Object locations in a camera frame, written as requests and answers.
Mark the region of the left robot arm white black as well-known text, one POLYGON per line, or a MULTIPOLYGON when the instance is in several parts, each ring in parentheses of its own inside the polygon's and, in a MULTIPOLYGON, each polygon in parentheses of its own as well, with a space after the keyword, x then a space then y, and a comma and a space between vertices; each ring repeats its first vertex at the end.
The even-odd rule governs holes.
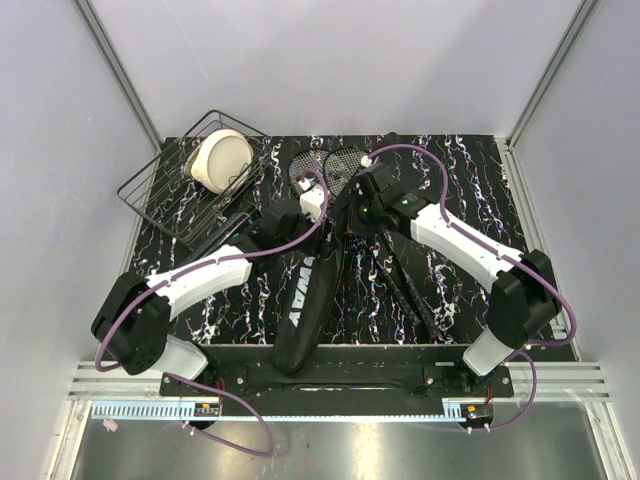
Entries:
POLYGON ((245 284, 259 261, 302 245, 322 220, 320 211, 274 212, 182 267, 147 277, 121 274, 91 325, 99 342, 95 369, 106 373, 121 368, 130 376, 157 370, 181 377, 193 395, 208 394, 216 372, 200 347, 169 333, 172 322, 206 298, 245 284))

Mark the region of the black racket bag Crossway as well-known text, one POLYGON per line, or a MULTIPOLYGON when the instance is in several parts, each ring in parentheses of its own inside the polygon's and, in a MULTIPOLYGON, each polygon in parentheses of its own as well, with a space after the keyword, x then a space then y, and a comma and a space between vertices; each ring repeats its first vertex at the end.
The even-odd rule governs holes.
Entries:
POLYGON ((273 365, 286 375, 299 372, 319 343, 342 276, 345 245, 346 235, 337 233, 326 217, 298 246, 303 258, 292 273, 295 289, 285 304, 272 352, 273 365))

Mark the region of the black BOKA shuttlecock tube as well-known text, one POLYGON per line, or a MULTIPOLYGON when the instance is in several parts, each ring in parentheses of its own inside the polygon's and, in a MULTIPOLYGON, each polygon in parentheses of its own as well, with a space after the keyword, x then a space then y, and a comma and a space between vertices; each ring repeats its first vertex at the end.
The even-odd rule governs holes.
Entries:
POLYGON ((190 259, 197 260, 213 253, 226 241, 240 234, 259 217, 258 208, 252 203, 245 203, 238 212, 233 213, 221 226, 212 233, 191 252, 190 259))

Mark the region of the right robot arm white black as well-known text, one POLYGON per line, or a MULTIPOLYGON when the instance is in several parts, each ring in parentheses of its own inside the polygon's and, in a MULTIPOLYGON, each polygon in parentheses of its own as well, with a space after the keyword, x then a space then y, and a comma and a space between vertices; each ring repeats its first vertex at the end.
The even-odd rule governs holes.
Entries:
POLYGON ((386 229, 429 247, 471 275, 489 294, 486 327, 465 350, 454 384, 476 396, 491 373, 533 340, 562 310, 549 257, 523 253, 470 227, 426 190, 407 190, 382 165, 357 173, 338 195, 343 224, 356 235, 386 229))

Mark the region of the badminton racket black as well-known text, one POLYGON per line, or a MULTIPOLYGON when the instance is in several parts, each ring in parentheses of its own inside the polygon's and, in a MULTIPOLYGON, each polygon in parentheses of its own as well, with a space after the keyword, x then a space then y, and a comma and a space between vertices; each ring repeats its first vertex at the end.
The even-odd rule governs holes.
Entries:
POLYGON ((353 186, 353 178, 366 169, 383 169, 382 167, 362 168, 360 161, 365 152, 355 147, 343 147, 332 152, 323 149, 308 149, 296 154, 289 166, 289 180, 296 196, 301 194, 299 181, 308 180, 304 175, 307 170, 322 174, 328 188, 329 218, 334 230, 357 238, 369 248, 373 256, 375 268, 389 288, 392 296, 401 306, 412 326, 421 325, 430 337, 436 335, 434 318, 425 301, 401 266, 393 245, 390 242, 391 229, 384 228, 377 233, 348 233, 347 215, 351 196, 349 189, 353 186))
POLYGON ((426 301, 396 256, 388 235, 411 238, 410 222, 420 210, 436 207, 436 195, 402 186, 388 166, 375 163, 354 147, 338 149, 324 160, 329 187, 328 218, 338 234, 359 241, 373 257, 380 275, 409 324, 434 341, 438 328, 426 301))

